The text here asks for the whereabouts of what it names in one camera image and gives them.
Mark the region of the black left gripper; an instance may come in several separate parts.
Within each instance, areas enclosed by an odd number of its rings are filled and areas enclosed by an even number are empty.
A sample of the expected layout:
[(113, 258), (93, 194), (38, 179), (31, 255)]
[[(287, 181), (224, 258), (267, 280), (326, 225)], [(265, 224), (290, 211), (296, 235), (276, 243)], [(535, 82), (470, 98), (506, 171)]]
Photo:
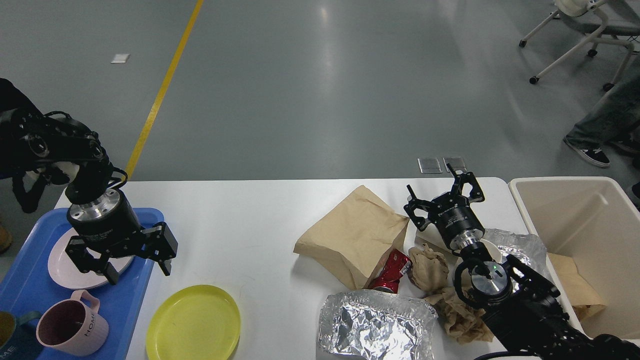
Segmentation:
[[(73, 187), (66, 190), (66, 196), (71, 202), (67, 220), (77, 235), (70, 238), (65, 252), (78, 271), (94, 272), (116, 285), (120, 276), (109, 259), (137, 256), (153, 260), (165, 276), (170, 276), (179, 245), (166, 222), (143, 228), (119, 188), (108, 188), (86, 203), (79, 203), (82, 197)], [(90, 249), (101, 256), (95, 258)]]

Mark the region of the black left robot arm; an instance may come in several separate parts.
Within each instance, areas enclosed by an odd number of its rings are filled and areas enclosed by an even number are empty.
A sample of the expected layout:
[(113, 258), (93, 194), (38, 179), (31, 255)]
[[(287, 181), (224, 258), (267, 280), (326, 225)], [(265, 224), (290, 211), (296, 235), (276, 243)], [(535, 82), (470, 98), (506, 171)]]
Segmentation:
[(110, 259), (137, 256), (169, 276), (178, 241), (163, 221), (142, 226), (122, 191), (128, 173), (112, 164), (99, 134), (66, 112), (41, 112), (11, 81), (0, 82), (1, 178), (12, 181), (23, 212), (38, 208), (46, 186), (64, 185), (66, 218), (77, 232), (65, 252), (78, 271), (115, 285)]

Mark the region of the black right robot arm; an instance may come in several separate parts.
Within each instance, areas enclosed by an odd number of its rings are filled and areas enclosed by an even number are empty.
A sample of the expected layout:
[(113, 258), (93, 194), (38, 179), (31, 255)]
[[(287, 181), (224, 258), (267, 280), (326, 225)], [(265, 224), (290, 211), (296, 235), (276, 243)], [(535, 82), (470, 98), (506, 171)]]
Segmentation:
[(461, 262), (454, 272), (457, 298), (483, 310), (482, 321), (504, 351), (483, 355), (532, 356), (542, 360), (637, 360), (639, 347), (615, 335), (590, 338), (569, 323), (558, 303), (560, 290), (514, 255), (499, 259), (482, 243), (486, 230), (471, 208), (483, 202), (475, 175), (448, 166), (454, 177), (450, 191), (420, 199), (411, 186), (404, 210), (419, 231), (437, 228), (446, 248)]

